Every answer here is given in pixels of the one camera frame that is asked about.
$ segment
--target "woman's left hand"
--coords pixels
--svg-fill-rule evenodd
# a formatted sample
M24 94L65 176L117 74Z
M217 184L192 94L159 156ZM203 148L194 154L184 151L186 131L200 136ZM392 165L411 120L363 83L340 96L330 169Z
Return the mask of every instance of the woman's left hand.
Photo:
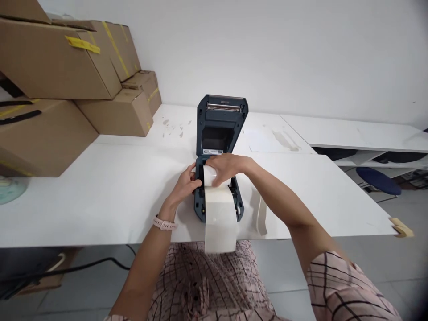
M195 180L195 173L192 172L196 163L191 164L181 173L178 178L177 184L175 185L171 194L167 197L167 200L174 205L180 204L186 197L188 197L197 187L202 185L201 180Z

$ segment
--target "person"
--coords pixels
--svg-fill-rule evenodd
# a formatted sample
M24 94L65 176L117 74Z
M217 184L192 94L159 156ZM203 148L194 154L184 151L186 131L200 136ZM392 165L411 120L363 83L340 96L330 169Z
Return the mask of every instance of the person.
M318 321L401 320L284 183L245 156L213 156L206 164L216 169L214 187L238 173L248 176L287 226ZM180 175L160 220L174 222L180 202L202 185L194 179L195 166ZM171 233L151 227L106 320L284 320L269 300L250 241L238 241L233 253L205 255L203 242L171 244Z

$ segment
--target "pink plaid shirt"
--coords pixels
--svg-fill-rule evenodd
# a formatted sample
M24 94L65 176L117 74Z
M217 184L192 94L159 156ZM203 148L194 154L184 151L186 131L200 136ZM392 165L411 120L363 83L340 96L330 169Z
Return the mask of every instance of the pink plaid shirt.
M306 281L318 321L401 320L362 270L336 252L315 258ZM239 241L235 252L221 255L205 255L203 242L171 244L148 319L285 320L269 300L250 241Z

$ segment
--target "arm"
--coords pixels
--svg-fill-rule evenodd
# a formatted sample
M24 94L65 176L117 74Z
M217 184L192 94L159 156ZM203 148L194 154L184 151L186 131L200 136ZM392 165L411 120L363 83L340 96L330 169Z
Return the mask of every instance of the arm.
M193 163L179 177L171 194L166 198L158 218L174 222L178 205L195 188L201 186L200 180L193 180ZM152 226L144 238L129 270L128 277L110 315L121 315L133 321L146 320L156 282L165 262L171 243L171 231Z
M266 205L290 231L305 275L312 260L326 251L336 251L350 263L345 253L322 228L299 197L283 182L260 167L252 158L223 154L210 157L206 164L214 167L218 173L213 186L219 186L237 173L248 176Z

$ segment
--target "white table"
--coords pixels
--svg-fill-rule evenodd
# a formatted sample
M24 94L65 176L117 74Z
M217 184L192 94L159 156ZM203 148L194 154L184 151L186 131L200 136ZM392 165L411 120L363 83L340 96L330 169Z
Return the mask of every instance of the white table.
M389 215L279 115L250 113L243 131L234 153L253 157L290 186L332 236L395 234ZM253 151L245 131L261 132L270 152L260 151L263 145ZM285 147L272 131L300 148ZM26 192L0 206L0 247L140 243L180 172L196 159L195 148L193 107L162 105L147 137L101 135L60 177L22 178ZM257 233L260 195L246 176L237 179L245 208L239 239L290 238L269 210L268 234ZM204 240L193 197L179 206L177 222L173 242Z
M196 155L195 107L161 105L146 137L100 135L95 143L182 148ZM279 115L249 112L233 152L313 153Z
M428 152L428 133L408 125L281 115L312 147L357 149L353 156L335 160L357 183L355 167L375 167L389 177L428 167L428 156L408 162L382 164L373 159L388 151Z
M312 147L428 152L428 133L408 125L281 115Z

